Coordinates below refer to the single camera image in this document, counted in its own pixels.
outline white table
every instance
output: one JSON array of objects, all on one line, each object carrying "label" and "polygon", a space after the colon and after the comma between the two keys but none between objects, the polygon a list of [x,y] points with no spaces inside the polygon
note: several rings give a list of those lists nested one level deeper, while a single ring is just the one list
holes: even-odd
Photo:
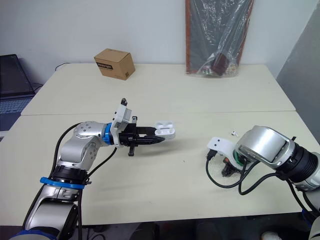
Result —
[{"label": "white table", "polygon": [[102,76],[94,63],[56,71],[22,115],[108,114],[123,97],[135,114],[294,111],[265,65],[241,65],[232,78],[184,74],[184,65],[136,64],[126,81]]},{"label": "white table", "polygon": [[[82,121],[109,122],[112,114],[65,114],[21,116],[0,142],[0,225],[21,225],[47,177],[59,136],[69,126]],[[230,133],[242,136],[253,125],[269,126],[312,152],[320,146],[294,111],[140,114],[139,126],[157,120],[173,120],[176,138],[155,145],[139,146],[134,157],[122,148],[91,178],[83,194],[83,224],[115,224],[143,221],[195,219],[300,211],[288,185],[277,178],[262,183],[248,195],[236,188],[222,189],[205,172],[207,143],[213,136],[236,142]],[[99,150],[96,166],[113,147]],[[222,165],[216,168],[218,181]],[[247,188],[271,169],[262,163],[243,184]]]}]

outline plastic bag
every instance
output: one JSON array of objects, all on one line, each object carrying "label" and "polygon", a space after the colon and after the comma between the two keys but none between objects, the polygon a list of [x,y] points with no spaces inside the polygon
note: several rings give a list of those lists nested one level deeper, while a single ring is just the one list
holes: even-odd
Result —
[{"label": "plastic bag", "polygon": [[254,0],[186,0],[186,73],[233,77]]}]

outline small white object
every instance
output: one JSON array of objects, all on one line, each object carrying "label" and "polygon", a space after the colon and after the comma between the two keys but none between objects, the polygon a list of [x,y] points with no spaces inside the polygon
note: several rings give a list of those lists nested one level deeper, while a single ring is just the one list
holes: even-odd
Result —
[{"label": "small white object", "polygon": [[239,135],[238,135],[238,133],[237,133],[236,131],[233,131],[233,132],[231,133],[231,135],[232,135],[232,136],[239,137]]},{"label": "small white object", "polygon": [[174,123],[172,121],[157,121],[155,123],[156,129],[174,129]]},{"label": "small white object", "polygon": [[176,130],[174,129],[174,123],[172,121],[157,121],[155,128],[154,134],[158,137],[174,139],[176,136]]}]

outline black laptop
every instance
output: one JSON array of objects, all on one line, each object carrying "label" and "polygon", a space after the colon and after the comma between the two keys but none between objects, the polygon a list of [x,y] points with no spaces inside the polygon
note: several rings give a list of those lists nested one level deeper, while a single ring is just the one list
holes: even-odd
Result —
[{"label": "black laptop", "polygon": [[7,131],[34,97],[16,54],[0,56],[0,131]]}]

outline cardboard box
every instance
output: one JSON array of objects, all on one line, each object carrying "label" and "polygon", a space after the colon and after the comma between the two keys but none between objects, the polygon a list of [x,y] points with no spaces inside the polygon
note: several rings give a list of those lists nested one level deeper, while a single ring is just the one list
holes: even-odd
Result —
[{"label": "cardboard box", "polygon": [[105,49],[94,57],[103,76],[127,80],[134,73],[135,66],[130,52]]}]

